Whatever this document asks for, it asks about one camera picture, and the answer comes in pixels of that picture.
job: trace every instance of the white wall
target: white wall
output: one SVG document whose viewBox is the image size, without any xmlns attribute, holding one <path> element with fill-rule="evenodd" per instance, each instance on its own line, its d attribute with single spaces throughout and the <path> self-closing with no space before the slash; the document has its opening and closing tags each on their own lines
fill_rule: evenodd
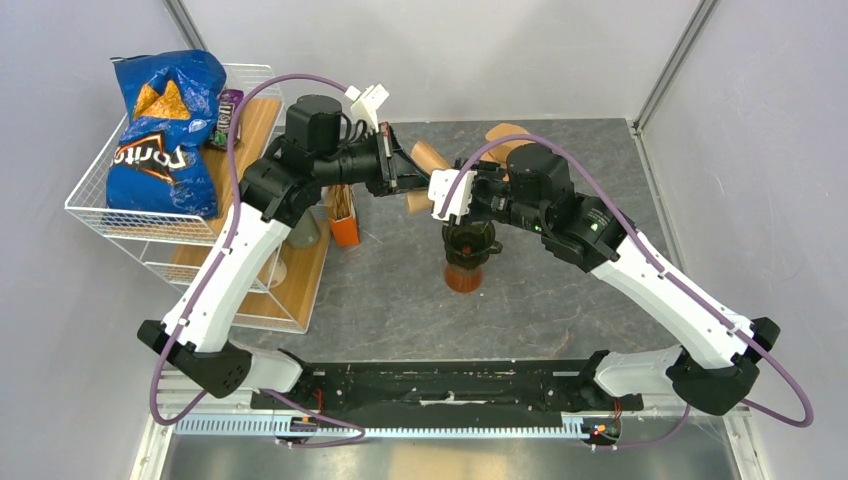
<svg viewBox="0 0 848 480">
<path fill-rule="evenodd" d="M 122 115 L 110 56 L 185 48 L 159 0 L 0 8 L 0 478 L 127 478 L 177 299 L 62 210 Z"/>
<path fill-rule="evenodd" d="M 844 478 L 848 456 L 848 4 L 720 2 L 649 124 L 689 273 L 783 328 L 812 428 L 757 418 L 775 479 Z M 767 366 L 754 398 L 800 417 Z"/>
<path fill-rule="evenodd" d="M 698 0 L 184 3 L 222 61 L 383 83 L 387 120 L 436 121 L 632 118 Z"/>
</svg>

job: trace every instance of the gray mat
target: gray mat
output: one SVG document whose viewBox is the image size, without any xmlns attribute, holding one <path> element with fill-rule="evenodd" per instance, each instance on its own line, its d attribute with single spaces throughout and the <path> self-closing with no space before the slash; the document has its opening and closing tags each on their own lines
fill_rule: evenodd
<svg viewBox="0 0 848 480">
<path fill-rule="evenodd" d="M 497 122 L 395 126 L 407 151 L 417 140 L 448 161 L 468 156 Z M 575 154 L 626 215 L 666 251 L 645 173 L 622 119 L 514 122 Z M 578 191 L 589 192 L 580 178 Z M 639 352 L 675 343 L 623 294 L 544 250 L 539 237 L 497 225 L 501 255 L 483 266 L 477 291 L 445 284 L 440 225 L 408 216 L 402 196 L 356 190 L 362 243 L 327 256 L 306 335 L 234 328 L 238 341 L 286 348 L 306 361 L 581 358 L 595 350 Z"/>
</svg>

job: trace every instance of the doritos logo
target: doritos logo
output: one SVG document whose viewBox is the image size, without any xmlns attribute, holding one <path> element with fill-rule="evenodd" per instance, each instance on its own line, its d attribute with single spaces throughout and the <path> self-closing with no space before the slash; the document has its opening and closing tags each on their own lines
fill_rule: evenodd
<svg viewBox="0 0 848 480">
<path fill-rule="evenodd" d="M 172 171 L 188 166 L 180 147 L 177 147 L 173 153 L 165 151 L 161 132 L 121 145 L 115 152 L 112 163 L 126 165 L 167 183 L 174 183 L 174 179 L 171 178 Z"/>
</svg>

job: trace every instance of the blue chip bag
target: blue chip bag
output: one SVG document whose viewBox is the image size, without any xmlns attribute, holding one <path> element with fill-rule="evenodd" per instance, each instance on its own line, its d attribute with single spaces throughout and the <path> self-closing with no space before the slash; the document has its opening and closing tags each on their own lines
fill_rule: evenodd
<svg viewBox="0 0 848 480">
<path fill-rule="evenodd" d="M 200 156 L 218 117 L 226 73 L 203 50 L 113 59 L 129 126 L 106 179 L 109 208 L 218 216 Z"/>
</svg>

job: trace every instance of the purple snack package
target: purple snack package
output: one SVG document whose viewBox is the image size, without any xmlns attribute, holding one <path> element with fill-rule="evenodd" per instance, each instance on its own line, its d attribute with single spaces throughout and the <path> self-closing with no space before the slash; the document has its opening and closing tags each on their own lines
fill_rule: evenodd
<svg viewBox="0 0 848 480">
<path fill-rule="evenodd" d="M 221 92 L 218 97 L 218 123 L 215 124 L 215 130 L 207 142 L 210 147 L 219 150 L 227 149 L 227 135 L 231 128 L 230 121 L 242 100 L 244 100 L 244 92 L 241 90 L 228 89 Z M 236 145 L 238 145 L 239 140 L 241 140 L 241 125 L 235 125 L 234 128 L 236 129 Z"/>
</svg>

